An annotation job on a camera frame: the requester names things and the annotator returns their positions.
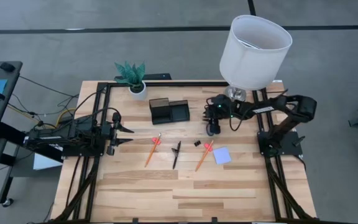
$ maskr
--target sticky note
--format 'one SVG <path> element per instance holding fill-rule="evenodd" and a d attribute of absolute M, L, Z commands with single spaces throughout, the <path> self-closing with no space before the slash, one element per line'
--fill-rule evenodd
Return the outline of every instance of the sticky note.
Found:
<path fill-rule="evenodd" d="M 225 164 L 231 162 L 229 150 L 226 147 L 214 149 L 215 161 L 217 164 Z"/>

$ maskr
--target chair wheel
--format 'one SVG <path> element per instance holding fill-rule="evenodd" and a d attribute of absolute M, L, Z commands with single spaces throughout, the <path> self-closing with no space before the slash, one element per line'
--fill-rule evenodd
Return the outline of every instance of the chair wheel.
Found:
<path fill-rule="evenodd" d="M 9 206 L 11 206 L 13 204 L 13 202 L 14 202 L 13 199 L 7 198 L 6 201 L 2 204 L 2 206 L 4 208 L 9 207 Z"/>

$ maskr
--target wire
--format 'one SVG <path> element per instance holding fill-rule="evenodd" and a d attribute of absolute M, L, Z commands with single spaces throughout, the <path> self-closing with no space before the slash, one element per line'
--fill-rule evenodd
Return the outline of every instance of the wire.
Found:
<path fill-rule="evenodd" d="M 58 103 L 57 106 L 58 106 L 58 107 L 63 106 L 66 110 L 68 110 L 67 106 L 68 106 L 68 104 L 70 103 L 70 101 L 71 101 L 72 99 L 73 99 L 73 97 L 69 97 L 69 98 L 63 100 L 62 102 Z"/>
<path fill-rule="evenodd" d="M 59 125 L 59 122 L 60 122 L 60 119 L 62 118 L 62 116 L 65 114 L 65 113 L 67 113 L 67 112 L 69 112 L 70 113 L 70 111 L 73 111 L 73 110 L 75 110 L 75 108 L 70 108 L 70 109 L 67 109 L 67 110 L 65 110 L 65 111 L 63 111 L 62 113 L 60 113 L 60 115 L 59 115 L 59 117 L 57 118 L 57 120 L 56 120 L 56 127 Z"/>
<path fill-rule="evenodd" d="M 293 155 L 295 156 L 295 158 L 297 158 L 299 161 L 301 161 L 303 163 L 303 167 L 305 168 L 306 171 L 306 163 L 303 161 L 303 159 L 301 159 L 299 156 Z"/>
<path fill-rule="evenodd" d="M 250 108 L 248 108 L 248 110 L 244 111 L 244 113 L 241 115 L 241 119 L 240 119 L 240 123 L 239 125 L 233 129 L 233 127 L 231 126 L 231 107 L 229 107 L 229 111 L 230 111 L 230 117 L 229 117 L 229 125 L 230 125 L 230 129 L 232 131 L 237 131 L 240 128 L 240 125 L 242 123 L 242 120 L 244 119 L 244 117 L 246 116 L 246 114 L 248 113 L 248 111 L 250 111 L 252 108 L 254 108 L 255 106 L 251 106 Z"/>
<path fill-rule="evenodd" d="M 49 126 L 51 126 L 51 127 L 53 127 L 53 128 L 56 128 L 56 126 L 55 126 L 55 125 L 50 124 L 50 123 L 44 123 L 44 125 L 49 125 Z"/>
<path fill-rule="evenodd" d="M 99 92 L 101 92 L 101 91 L 103 91 L 103 89 L 98 90 L 98 91 L 96 91 L 96 92 L 90 94 L 89 96 L 87 96 L 87 97 L 85 98 L 85 100 L 83 100 L 83 101 L 75 108 L 75 110 L 74 110 L 74 112 L 73 112 L 73 119 L 74 119 L 74 115 L 75 115 L 75 113 L 77 112 L 78 108 L 80 108 L 80 106 L 82 106 L 91 96 L 93 96 L 93 95 L 95 95 L 95 94 L 97 94 L 97 93 L 99 93 Z"/>
<path fill-rule="evenodd" d="M 30 112 L 30 111 L 22 104 L 22 102 L 20 101 L 19 97 L 17 97 L 14 93 L 12 93 L 12 96 L 16 97 L 16 99 L 18 100 L 18 102 L 20 103 L 20 105 L 21 105 L 27 112 Z"/>
<path fill-rule="evenodd" d="M 41 84 L 39 84 L 39 83 L 37 83 L 37 82 L 35 82 L 35 81 L 33 81 L 33 80 L 30 80 L 30 79 L 28 79 L 28 78 L 26 78 L 26 77 L 23 77 L 23 76 L 19 76 L 19 78 L 23 78 L 23 79 L 25 79 L 25 80 L 27 80 L 27 81 L 29 81 L 29 82 L 32 82 L 32 83 L 34 83 L 34 84 L 36 84 L 36 85 L 38 85 L 38 86 L 44 87 L 44 88 L 46 88 L 46 89 L 48 89 L 48 90 L 51 90 L 51 91 L 54 91 L 54 92 L 56 92 L 56 93 L 60 93 L 60 94 L 66 95 L 66 96 L 74 97 L 74 98 L 77 97 L 77 96 L 69 95 L 69 94 L 67 94 L 67 93 L 62 93 L 62 92 L 60 92 L 60 91 L 54 90 L 53 88 L 49 88 L 49 87 L 44 86 L 44 85 L 41 85 Z"/>
<path fill-rule="evenodd" d="M 44 218 L 44 222 L 46 222 L 46 221 L 47 221 L 47 218 L 48 218 L 48 216 L 49 216 L 49 213 L 50 213 L 50 211 L 52 210 L 52 207 L 53 207 L 53 202 L 52 202 L 52 204 L 50 204 L 50 207 L 49 207 L 49 210 L 48 210 L 47 216 Z"/>
<path fill-rule="evenodd" d="M 92 117 L 93 115 L 96 115 L 96 114 L 98 114 L 98 113 L 100 113 L 100 112 L 102 112 L 102 111 L 104 111 L 104 110 L 114 110 L 114 111 L 116 111 L 116 112 L 118 113 L 119 116 L 121 115 L 121 114 L 118 112 L 118 110 L 115 109 L 115 108 L 110 108 L 110 107 L 102 108 L 102 109 L 97 110 L 96 112 L 94 112 L 94 113 L 92 113 L 92 114 L 86 115 L 88 118 L 86 118 L 85 120 L 81 121 L 79 124 L 84 123 L 86 120 L 88 120 L 88 119 L 89 119 L 90 117 Z"/>
<path fill-rule="evenodd" d="M 66 208 L 68 206 L 68 200 L 70 199 L 71 188 L 73 187 L 74 177 L 75 177 L 75 174 L 77 173 L 77 167 L 78 167 L 78 164 L 80 163 L 80 159 L 81 159 L 81 156 L 78 156 L 77 161 L 74 166 L 73 177 L 71 178 L 70 186 L 68 188 L 68 193 L 67 193 Z"/>
<path fill-rule="evenodd" d="M 13 111 L 25 116 L 26 118 L 29 118 L 29 119 L 32 119 L 33 121 L 36 121 L 38 122 L 37 119 L 31 117 L 30 115 L 28 115 L 27 113 L 23 113 L 22 111 L 20 111 L 19 109 L 17 109 L 15 106 L 11 105 L 10 103 L 8 103 L 8 106 L 7 106 L 9 109 L 12 109 Z"/>

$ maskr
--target potted plant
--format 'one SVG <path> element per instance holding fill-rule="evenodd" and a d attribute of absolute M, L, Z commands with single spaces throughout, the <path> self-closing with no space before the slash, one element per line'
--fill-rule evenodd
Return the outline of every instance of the potted plant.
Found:
<path fill-rule="evenodd" d="M 142 81 L 145 73 L 145 65 L 142 63 L 136 68 L 136 65 L 130 66 L 125 61 L 124 66 L 114 63 L 118 72 L 122 77 L 115 77 L 114 80 L 118 83 L 129 85 L 129 91 L 135 100 L 145 100 L 147 96 L 146 84 Z"/>

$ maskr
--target white plant pot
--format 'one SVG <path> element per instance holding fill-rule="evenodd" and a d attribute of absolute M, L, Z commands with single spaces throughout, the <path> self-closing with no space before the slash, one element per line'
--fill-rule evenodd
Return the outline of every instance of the white plant pot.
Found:
<path fill-rule="evenodd" d="M 130 93 L 132 94 L 132 97 L 134 98 L 134 100 L 145 100 L 146 96 L 147 96 L 147 90 L 146 90 L 146 83 L 144 83 L 142 81 L 144 88 L 140 93 L 134 93 L 131 91 L 131 88 L 128 88 Z"/>

